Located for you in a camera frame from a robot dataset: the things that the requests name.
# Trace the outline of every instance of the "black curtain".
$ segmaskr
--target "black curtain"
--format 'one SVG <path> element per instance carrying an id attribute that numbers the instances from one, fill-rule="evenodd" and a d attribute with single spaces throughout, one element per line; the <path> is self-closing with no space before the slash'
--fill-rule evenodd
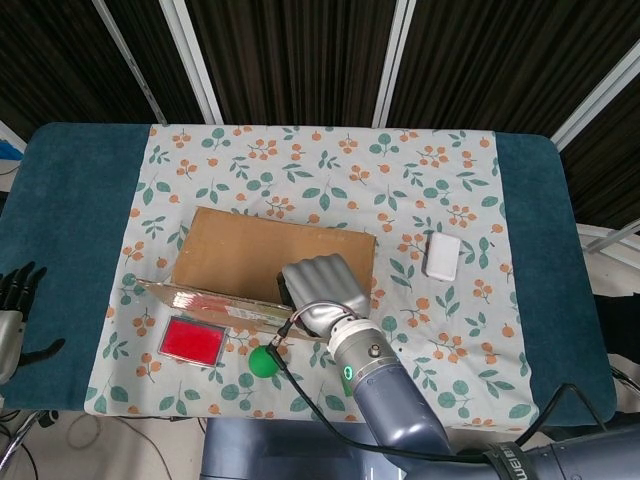
<path id="1" fill-rule="evenodd" d="M 387 124 L 551 136 L 638 38 L 637 0 L 418 0 Z"/>
<path id="2" fill-rule="evenodd" d="M 562 151 L 576 221 L 621 228 L 640 218 L 640 77 Z"/>
<path id="3" fill-rule="evenodd" d="M 124 40 L 169 123 L 203 123 L 157 0 L 106 0 Z"/>
<path id="4" fill-rule="evenodd" d="M 189 0 L 226 123 L 371 126 L 395 0 Z"/>
<path id="5" fill-rule="evenodd" d="M 24 140 L 53 121 L 155 121 L 86 0 L 0 2 L 0 118 Z"/>

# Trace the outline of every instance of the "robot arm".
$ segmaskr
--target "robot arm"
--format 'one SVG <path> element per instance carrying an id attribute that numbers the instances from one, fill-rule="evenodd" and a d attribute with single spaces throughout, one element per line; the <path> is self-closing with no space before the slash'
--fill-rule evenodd
<path id="1" fill-rule="evenodd" d="M 640 471 L 640 428 L 555 443 L 523 452 L 516 444 L 499 444 L 484 457 L 468 462 L 451 456 L 445 430 L 385 335 L 367 319 L 369 299 L 342 257 L 303 260 L 283 269 L 295 305 L 294 315 L 311 331 L 329 341 L 328 350 L 380 446 L 422 452 L 387 454 L 405 470 L 407 480 L 455 478 L 467 480 L 627 480 Z M 335 302 L 344 306 L 331 306 Z M 277 346 L 282 336 L 276 337 Z M 286 365 L 276 358 L 281 368 Z"/>

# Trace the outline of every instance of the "orange berry pattern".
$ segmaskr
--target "orange berry pattern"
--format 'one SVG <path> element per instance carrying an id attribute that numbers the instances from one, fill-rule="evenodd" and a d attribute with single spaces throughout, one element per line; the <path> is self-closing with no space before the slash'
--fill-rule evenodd
<path id="1" fill-rule="evenodd" d="M 138 280 L 169 278 L 204 206 L 375 236 L 369 316 L 444 424 L 526 428 L 535 407 L 493 133 L 154 125 L 147 141 L 88 411 L 311 419 L 285 377 L 249 371 L 269 335 L 229 329 L 214 368 L 157 353 L 174 313 Z M 426 276 L 436 232 L 461 240 L 454 282 Z M 331 420 L 363 421 L 324 343 L 279 351 Z"/>

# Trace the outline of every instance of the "cardboard box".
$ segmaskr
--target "cardboard box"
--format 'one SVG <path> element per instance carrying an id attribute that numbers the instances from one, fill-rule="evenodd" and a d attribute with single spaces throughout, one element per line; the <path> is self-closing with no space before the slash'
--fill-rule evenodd
<path id="1" fill-rule="evenodd" d="M 236 215 L 199 207 L 171 283 L 138 279 L 163 303 L 208 323 L 275 333 L 291 315 L 281 304 L 282 267 L 339 253 L 371 291 L 375 237 L 342 229 Z M 291 337 L 309 338 L 293 328 Z"/>

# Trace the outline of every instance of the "metal frame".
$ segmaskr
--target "metal frame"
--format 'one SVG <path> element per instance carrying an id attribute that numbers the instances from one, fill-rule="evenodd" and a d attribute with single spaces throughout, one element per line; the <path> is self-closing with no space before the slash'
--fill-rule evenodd
<path id="1" fill-rule="evenodd" d="M 9 126 L 0 120 L 0 138 L 5 139 L 16 150 L 24 153 L 27 148 L 27 142 L 18 136 Z"/>
<path id="2" fill-rule="evenodd" d="M 562 151 L 640 73 L 640 40 L 593 89 L 551 141 Z"/>
<path id="3" fill-rule="evenodd" d="M 131 70 L 131 73 L 136 79 L 136 82 L 138 82 L 138 85 L 140 86 L 140 89 L 142 90 L 144 97 L 147 99 L 147 102 L 149 102 L 149 106 L 151 107 L 153 114 L 156 116 L 156 120 L 158 121 L 158 123 L 166 125 L 167 119 L 162 113 L 162 110 L 160 109 L 160 105 L 158 105 L 156 98 L 153 96 L 153 93 L 149 88 L 149 84 L 147 84 L 147 81 L 142 75 L 142 72 L 140 71 L 140 68 L 136 63 L 135 58 L 133 58 L 133 54 L 131 53 L 131 50 L 129 50 L 129 47 L 127 46 L 127 42 L 122 36 L 122 33 L 120 32 L 120 29 L 116 24 L 116 21 L 113 19 L 113 16 L 109 11 L 109 8 L 104 3 L 104 0 L 91 0 L 91 1 L 93 2 L 93 6 L 95 7 L 95 9 L 98 11 L 100 18 L 102 19 L 102 23 L 104 23 L 104 26 L 109 31 L 109 35 L 111 35 L 111 38 L 113 39 L 114 43 L 118 47 L 118 50 L 120 51 L 120 54 L 124 58 L 124 61 L 127 62 L 127 66 L 129 67 L 129 70 Z"/>
<path id="4" fill-rule="evenodd" d="M 396 87 L 398 70 L 402 61 L 402 52 L 407 41 L 407 34 L 411 26 L 411 18 L 416 6 L 416 0 L 396 0 L 396 9 L 393 14 L 391 31 L 389 32 L 389 43 L 387 44 L 387 54 L 382 68 L 380 78 L 380 88 L 378 89 L 378 99 L 373 113 L 373 128 L 384 128 L 387 126 L 393 91 Z"/>
<path id="5" fill-rule="evenodd" d="M 591 225 L 577 225 L 578 234 L 597 237 L 586 245 L 582 245 L 582 250 L 588 254 L 601 253 L 614 260 L 622 262 L 630 267 L 640 270 L 640 262 L 629 258 L 628 255 L 621 253 L 619 248 L 610 248 L 614 244 L 620 244 L 624 247 L 640 252 L 640 241 L 631 237 L 634 233 L 640 231 L 640 219 L 629 223 L 620 230 L 611 230 L 603 227 L 593 227 Z"/>
<path id="6" fill-rule="evenodd" d="M 207 124 L 224 124 L 211 78 L 184 0 L 158 0 L 180 54 L 193 94 Z"/>

